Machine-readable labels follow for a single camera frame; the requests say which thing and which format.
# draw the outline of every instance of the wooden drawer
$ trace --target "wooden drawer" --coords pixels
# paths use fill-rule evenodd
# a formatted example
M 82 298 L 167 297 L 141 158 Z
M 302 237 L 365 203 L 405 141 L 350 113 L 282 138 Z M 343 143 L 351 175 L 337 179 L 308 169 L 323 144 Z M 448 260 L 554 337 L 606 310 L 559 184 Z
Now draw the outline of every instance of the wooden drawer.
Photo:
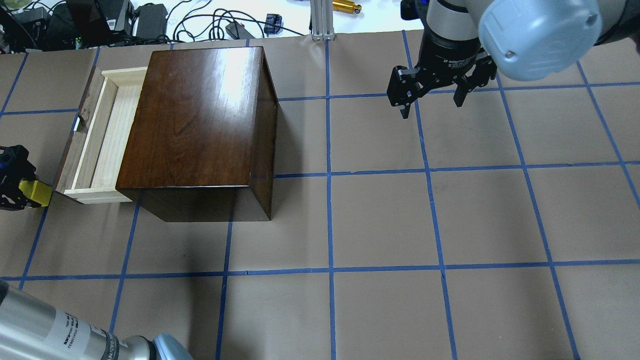
M 57 191 L 165 221 L 271 218 L 277 97 L 261 47 L 156 51 L 147 68 L 96 69 L 86 93 Z

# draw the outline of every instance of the wooden box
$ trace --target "wooden box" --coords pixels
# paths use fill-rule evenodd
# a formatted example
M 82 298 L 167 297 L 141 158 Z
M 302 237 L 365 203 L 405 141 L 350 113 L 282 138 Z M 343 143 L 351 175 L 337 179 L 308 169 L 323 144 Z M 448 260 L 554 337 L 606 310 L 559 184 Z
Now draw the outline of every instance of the wooden box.
M 58 191 L 168 222 L 271 218 L 277 97 L 261 47 L 156 51 L 101 74 Z

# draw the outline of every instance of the yellow block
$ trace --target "yellow block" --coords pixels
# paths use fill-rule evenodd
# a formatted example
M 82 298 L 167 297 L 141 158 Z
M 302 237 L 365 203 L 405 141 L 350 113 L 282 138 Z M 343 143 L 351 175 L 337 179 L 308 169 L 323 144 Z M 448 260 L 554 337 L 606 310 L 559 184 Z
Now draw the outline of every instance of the yellow block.
M 38 180 L 22 181 L 19 188 L 27 198 L 41 204 L 43 207 L 49 206 L 49 199 L 51 199 L 53 190 L 47 184 Z

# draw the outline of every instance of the open drawer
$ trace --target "open drawer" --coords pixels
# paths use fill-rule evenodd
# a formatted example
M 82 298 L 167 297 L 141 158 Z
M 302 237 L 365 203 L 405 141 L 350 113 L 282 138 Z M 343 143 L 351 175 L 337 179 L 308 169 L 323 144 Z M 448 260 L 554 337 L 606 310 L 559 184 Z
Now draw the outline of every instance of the open drawer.
M 131 201 L 115 186 L 146 73 L 94 69 L 56 191 L 83 204 Z

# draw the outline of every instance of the white surface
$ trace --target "white surface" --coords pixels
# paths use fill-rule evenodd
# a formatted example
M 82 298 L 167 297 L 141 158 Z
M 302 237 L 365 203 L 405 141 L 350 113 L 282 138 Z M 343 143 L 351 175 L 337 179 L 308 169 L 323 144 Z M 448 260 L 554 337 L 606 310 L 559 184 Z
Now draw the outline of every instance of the white surface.
M 43 0 L 47 6 L 57 3 L 57 0 Z M 138 6 L 155 3 L 164 4 L 167 12 L 171 10 L 179 0 L 132 0 L 131 3 L 135 8 Z M 169 19 L 167 26 L 167 34 L 169 37 L 173 34 L 176 23 L 193 8 L 198 8 L 207 3 L 207 0 L 191 0 L 188 3 L 181 4 Z M 360 0 L 356 4 L 362 5 L 362 12 L 359 14 L 347 14 L 342 12 L 333 12 L 333 28 L 336 33 L 375 33 L 382 31 L 397 30 L 415 30 L 422 29 L 420 20 L 405 21 L 400 18 L 400 0 Z M 212 14 L 217 8 L 226 10 L 239 10 L 246 12 L 256 18 L 258 21 L 265 21 L 267 13 L 277 13 L 282 16 L 282 26 L 295 30 L 299 33 L 309 34 L 310 5 L 308 0 L 212 0 L 202 10 L 194 12 L 192 15 Z M 245 25 L 245 28 L 255 37 L 259 38 L 260 29 L 255 23 L 248 21 L 239 21 Z M 207 24 L 211 23 L 211 18 L 201 17 L 190 19 L 186 22 L 187 29 L 194 35 L 201 32 Z M 271 37 L 289 37 L 296 36 L 288 31 L 281 31 L 279 34 L 270 35 Z M 181 34 L 180 39 L 183 41 L 191 41 L 185 34 Z

